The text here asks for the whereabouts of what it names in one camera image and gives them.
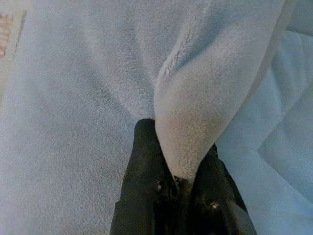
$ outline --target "black object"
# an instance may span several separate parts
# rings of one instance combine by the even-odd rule
[[[155,121],[140,120],[110,235],[210,234],[256,235],[216,145],[201,162],[192,186],[170,173]]]

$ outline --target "fabric tag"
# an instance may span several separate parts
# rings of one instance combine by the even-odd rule
[[[0,0],[0,103],[29,6],[26,1]]]

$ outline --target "label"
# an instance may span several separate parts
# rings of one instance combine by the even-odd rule
[[[26,8],[20,8],[21,5],[18,3],[0,0],[0,103],[27,13]]]

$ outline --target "light blue fleece blanket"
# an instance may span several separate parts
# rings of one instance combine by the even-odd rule
[[[0,235],[108,235],[142,118],[190,181],[217,141],[258,234],[312,234],[313,2],[290,24],[294,5],[34,1],[0,113]]]

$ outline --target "fleece fabric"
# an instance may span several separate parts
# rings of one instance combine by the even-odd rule
[[[258,234],[313,231],[311,0],[31,4],[0,110],[0,235],[108,235],[143,118],[190,182],[217,142]]]

